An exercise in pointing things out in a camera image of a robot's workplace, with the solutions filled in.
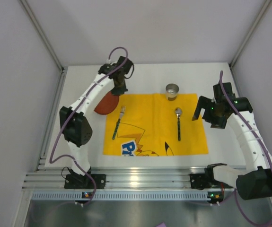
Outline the yellow printed cloth mat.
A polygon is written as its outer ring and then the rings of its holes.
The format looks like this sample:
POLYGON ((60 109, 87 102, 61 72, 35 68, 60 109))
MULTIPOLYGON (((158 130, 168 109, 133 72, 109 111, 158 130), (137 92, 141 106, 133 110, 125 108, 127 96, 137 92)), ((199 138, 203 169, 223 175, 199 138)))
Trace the yellow printed cloth mat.
POLYGON ((171 157, 207 155, 208 146, 202 119, 192 121, 196 94, 179 94, 167 101, 165 94, 127 94, 107 115, 103 154, 126 157, 171 157), (112 140, 120 109, 126 106, 115 140, 112 140), (181 140, 177 135, 175 109, 182 115, 181 140))

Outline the red round plate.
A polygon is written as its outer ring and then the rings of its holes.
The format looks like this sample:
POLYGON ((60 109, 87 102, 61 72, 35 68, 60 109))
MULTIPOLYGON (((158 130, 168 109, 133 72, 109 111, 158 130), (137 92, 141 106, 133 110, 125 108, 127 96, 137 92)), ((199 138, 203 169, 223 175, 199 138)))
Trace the red round plate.
POLYGON ((108 115, 115 110, 119 103, 119 96, 115 96, 109 91, 95 107, 94 111, 100 115, 108 115))

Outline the fork with green handle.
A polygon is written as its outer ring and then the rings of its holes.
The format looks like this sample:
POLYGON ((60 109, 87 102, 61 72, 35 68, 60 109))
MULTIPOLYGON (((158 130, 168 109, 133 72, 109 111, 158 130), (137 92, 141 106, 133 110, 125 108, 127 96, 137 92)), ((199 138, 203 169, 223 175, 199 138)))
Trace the fork with green handle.
POLYGON ((123 118, 123 116, 125 114, 125 110, 126 110, 126 106, 122 106, 121 109, 120 109, 119 118, 118 118, 118 120, 116 122, 116 126, 115 126, 115 129, 114 129, 112 140, 115 140, 115 137, 116 137, 116 134, 117 134, 121 119, 123 118))

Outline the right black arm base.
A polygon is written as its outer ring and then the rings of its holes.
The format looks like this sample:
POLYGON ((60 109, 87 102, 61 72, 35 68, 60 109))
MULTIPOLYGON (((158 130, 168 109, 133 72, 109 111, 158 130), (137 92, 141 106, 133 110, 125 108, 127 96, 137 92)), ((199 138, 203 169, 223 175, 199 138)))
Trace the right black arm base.
POLYGON ((223 182, 215 180, 213 169, 217 166, 226 166, 224 163, 209 164, 204 168, 204 173, 189 174, 192 189, 203 190, 210 188, 220 189, 223 182))

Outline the white paper cup brown sleeve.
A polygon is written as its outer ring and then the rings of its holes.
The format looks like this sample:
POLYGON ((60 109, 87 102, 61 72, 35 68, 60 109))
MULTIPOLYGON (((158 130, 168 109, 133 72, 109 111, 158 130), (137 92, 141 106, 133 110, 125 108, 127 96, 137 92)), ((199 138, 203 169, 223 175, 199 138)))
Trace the white paper cup brown sleeve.
POLYGON ((177 98, 179 86, 174 83, 166 85, 166 99, 167 101, 174 101, 177 98))

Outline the spoon with green handle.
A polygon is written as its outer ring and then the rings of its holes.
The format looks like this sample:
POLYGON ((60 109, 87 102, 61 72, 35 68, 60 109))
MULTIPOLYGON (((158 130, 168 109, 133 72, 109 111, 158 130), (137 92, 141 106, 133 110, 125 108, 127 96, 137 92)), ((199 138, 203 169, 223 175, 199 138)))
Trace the spoon with green handle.
POLYGON ((177 116, 177 135, 178 135, 178 141, 181 140, 181 123, 180 123, 180 118, 182 115, 182 109, 180 107, 177 107, 175 109, 175 114, 177 116))

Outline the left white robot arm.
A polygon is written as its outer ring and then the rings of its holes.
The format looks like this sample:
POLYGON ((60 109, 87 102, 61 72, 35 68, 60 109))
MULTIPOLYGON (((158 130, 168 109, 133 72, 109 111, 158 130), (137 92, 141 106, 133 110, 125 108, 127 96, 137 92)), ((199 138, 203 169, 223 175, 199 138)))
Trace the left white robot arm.
POLYGON ((69 107, 60 109, 61 133, 67 141, 72 159, 73 173, 85 176, 90 170, 86 144, 92 137, 93 130, 88 121, 107 93, 113 96, 123 95, 128 91, 125 80, 134 64, 121 56, 115 63, 106 63, 100 67, 89 88, 69 107))

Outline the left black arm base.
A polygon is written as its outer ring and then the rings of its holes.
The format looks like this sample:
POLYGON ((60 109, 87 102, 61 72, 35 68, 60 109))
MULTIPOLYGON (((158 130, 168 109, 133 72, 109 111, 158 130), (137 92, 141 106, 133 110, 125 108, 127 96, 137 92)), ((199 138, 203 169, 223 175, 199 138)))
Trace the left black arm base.
MULTIPOLYGON (((92 174, 89 169, 89 175, 96 183, 97 189, 104 189, 106 184, 105 174, 92 174)), ((93 181, 86 175, 79 175, 68 167, 61 170, 61 176, 65 179, 65 189, 94 189, 93 181)))

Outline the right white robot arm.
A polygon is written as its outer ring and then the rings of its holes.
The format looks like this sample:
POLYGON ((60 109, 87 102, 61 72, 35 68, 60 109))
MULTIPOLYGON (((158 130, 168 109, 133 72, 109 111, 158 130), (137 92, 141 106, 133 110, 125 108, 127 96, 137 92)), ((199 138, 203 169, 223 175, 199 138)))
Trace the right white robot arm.
POLYGON ((266 153, 255 124, 253 108, 246 97, 236 97, 231 83, 213 86, 214 98, 200 96, 192 120, 198 120, 204 110, 203 120, 212 128, 233 130, 246 163, 242 172, 227 164, 209 164, 204 169, 211 184, 222 182, 235 188, 243 200, 272 197, 272 156, 266 153))

